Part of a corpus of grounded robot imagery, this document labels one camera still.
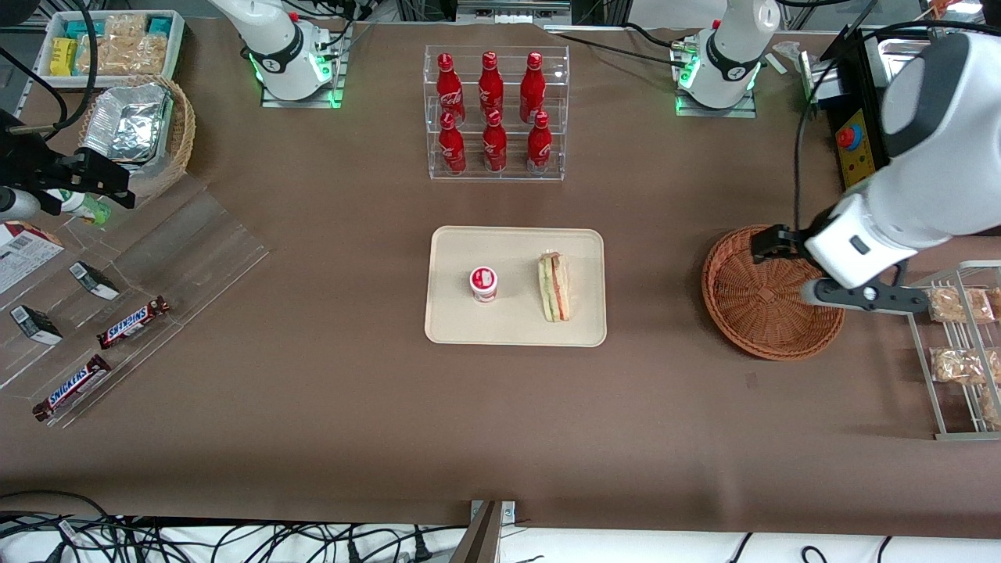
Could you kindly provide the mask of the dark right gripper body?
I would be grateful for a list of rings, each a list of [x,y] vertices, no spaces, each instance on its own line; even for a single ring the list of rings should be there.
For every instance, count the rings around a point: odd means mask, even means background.
[[[1,110],[1,214],[63,213],[65,193],[85,193],[66,164],[66,157],[47,146],[36,133],[14,134],[20,126]]]

